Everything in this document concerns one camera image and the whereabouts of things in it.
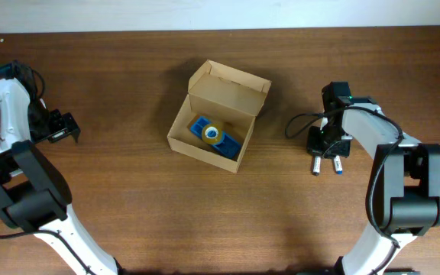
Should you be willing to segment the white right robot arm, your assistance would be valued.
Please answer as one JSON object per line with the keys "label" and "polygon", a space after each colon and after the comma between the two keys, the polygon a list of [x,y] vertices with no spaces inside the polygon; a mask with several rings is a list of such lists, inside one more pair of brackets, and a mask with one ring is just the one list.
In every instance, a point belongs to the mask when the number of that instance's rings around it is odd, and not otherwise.
{"label": "white right robot arm", "polygon": [[347,82],[322,89],[324,112],[311,126],[307,150],[316,160],[348,157],[356,140],[373,164],[365,197],[368,223],[333,274],[382,274],[401,250],[440,226],[440,145],[424,144],[385,116]]}

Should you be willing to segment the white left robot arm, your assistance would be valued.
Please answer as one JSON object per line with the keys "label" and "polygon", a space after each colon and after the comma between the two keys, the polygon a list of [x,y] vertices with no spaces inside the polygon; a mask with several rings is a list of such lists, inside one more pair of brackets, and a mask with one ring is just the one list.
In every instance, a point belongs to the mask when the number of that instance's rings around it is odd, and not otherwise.
{"label": "white left robot arm", "polygon": [[33,235],[76,274],[122,274],[77,218],[61,172],[37,149],[42,141],[80,135],[70,113],[46,107],[45,88],[31,66],[17,60],[0,66],[0,219],[15,230],[0,240]]}

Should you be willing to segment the blue whiteboard duster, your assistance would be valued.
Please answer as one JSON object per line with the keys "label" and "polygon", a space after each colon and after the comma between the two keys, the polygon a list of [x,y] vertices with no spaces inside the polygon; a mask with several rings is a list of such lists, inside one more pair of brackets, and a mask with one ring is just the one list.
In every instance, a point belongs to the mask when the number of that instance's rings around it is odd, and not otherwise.
{"label": "blue whiteboard duster", "polygon": [[[200,140],[202,140],[202,129],[208,125],[213,123],[208,118],[204,116],[199,116],[189,127],[189,130]],[[241,145],[227,132],[224,132],[224,140],[220,144],[217,145],[209,145],[212,147],[217,153],[221,154],[223,157],[227,157],[228,159],[233,159],[237,153],[241,149]]]}

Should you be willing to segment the black whiteboard marker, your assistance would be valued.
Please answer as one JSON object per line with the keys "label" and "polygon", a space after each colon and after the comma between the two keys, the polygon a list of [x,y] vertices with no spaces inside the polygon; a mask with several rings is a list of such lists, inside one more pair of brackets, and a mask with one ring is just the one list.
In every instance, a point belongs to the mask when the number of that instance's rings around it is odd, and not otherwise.
{"label": "black whiteboard marker", "polygon": [[320,174],[321,160],[322,160],[322,158],[320,156],[313,157],[312,174],[314,176],[318,176]]}

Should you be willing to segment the brown cardboard box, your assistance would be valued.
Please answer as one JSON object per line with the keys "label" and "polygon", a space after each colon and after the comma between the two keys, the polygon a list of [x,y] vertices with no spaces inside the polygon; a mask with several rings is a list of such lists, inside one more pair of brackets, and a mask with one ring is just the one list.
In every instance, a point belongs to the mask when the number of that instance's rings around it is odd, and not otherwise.
{"label": "brown cardboard box", "polygon": [[[172,150],[230,172],[237,172],[270,90],[268,79],[207,60],[190,77],[186,96],[167,135]],[[200,117],[233,137],[240,149],[224,157],[190,131]]]}

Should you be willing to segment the yellow tape roll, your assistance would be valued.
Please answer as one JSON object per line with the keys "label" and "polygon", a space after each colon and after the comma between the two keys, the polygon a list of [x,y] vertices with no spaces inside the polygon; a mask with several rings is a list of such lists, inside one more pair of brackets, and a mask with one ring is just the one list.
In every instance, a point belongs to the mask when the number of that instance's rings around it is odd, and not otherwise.
{"label": "yellow tape roll", "polygon": [[202,140],[209,145],[223,142],[224,132],[217,124],[208,124],[202,129]]}

